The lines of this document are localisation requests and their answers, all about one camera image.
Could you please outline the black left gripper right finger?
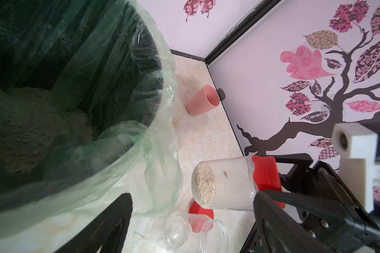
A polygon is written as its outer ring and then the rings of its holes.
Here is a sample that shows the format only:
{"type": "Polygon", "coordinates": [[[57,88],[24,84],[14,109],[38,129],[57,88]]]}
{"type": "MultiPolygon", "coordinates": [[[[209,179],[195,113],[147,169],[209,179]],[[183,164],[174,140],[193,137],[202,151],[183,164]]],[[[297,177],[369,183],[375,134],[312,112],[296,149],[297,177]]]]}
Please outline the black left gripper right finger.
{"type": "Polygon", "coordinates": [[[277,202],[287,203],[289,194],[262,191],[253,201],[257,236],[263,253],[330,253],[291,218],[277,202]]]}

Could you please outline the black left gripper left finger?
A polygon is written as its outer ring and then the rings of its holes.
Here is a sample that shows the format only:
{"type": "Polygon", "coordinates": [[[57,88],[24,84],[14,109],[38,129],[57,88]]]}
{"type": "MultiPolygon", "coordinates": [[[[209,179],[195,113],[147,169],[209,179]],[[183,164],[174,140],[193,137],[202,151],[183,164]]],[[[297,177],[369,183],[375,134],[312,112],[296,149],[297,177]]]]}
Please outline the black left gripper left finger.
{"type": "Polygon", "coordinates": [[[121,253],[133,212],[129,193],[120,195],[58,253],[121,253]]]}

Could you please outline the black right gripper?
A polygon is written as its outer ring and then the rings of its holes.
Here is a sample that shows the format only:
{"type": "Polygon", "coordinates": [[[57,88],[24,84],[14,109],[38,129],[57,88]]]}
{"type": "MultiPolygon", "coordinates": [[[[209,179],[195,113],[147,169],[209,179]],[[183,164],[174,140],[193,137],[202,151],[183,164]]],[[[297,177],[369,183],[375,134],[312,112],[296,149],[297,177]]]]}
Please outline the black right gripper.
{"type": "MultiPolygon", "coordinates": [[[[330,253],[353,253],[368,247],[380,253],[380,202],[368,213],[331,166],[308,154],[274,157],[288,202],[277,204],[330,253]]],[[[242,247],[262,253],[255,224],[242,247]]]]}

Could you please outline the oatmeal jar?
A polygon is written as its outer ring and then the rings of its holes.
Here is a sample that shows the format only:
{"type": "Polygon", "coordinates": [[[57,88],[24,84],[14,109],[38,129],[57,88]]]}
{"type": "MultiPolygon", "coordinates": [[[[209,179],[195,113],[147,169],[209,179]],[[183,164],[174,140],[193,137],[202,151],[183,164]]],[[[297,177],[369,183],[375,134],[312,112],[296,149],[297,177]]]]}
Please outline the oatmeal jar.
{"type": "Polygon", "coordinates": [[[192,173],[193,198],[203,209],[253,211],[253,172],[250,157],[202,161],[192,173]]]}
{"type": "Polygon", "coordinates": [[[174,214],[167,222],[166,239],[174,253],[229,252],[227,228],[207,215],[174,214]]]}

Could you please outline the red jar lid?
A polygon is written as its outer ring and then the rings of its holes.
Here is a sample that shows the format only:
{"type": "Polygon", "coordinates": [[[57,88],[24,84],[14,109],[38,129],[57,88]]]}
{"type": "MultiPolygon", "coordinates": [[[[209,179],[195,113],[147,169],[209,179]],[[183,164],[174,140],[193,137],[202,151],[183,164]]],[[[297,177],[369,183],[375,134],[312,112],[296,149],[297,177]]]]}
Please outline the red jar lid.
{"type": "Polygon", "coordinates": [[[189,222],[193,233],[200,233],[209,220],[214,219],[212,209],[203,209],[196,201],[193,201],[189,209],[189,222]]]}
{"type": "Polygon", "coordinates": [[[252,157],[254,164],[253,180],[259,192],[265,190],[282,192],[282,185],[274,157],[252,157]]]}

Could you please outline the black trash bin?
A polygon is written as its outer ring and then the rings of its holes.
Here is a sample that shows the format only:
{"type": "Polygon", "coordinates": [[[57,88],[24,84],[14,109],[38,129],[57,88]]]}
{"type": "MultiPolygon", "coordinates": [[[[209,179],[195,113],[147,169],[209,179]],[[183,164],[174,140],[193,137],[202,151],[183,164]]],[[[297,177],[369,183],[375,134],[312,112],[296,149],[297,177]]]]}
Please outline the black trash bin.
{"type": "Polygon", "coordinates": [[[0,89],[36,87],[95,137],[149,126],[164,86],[157,28],[135,1],[0,1],[0,89]]]}

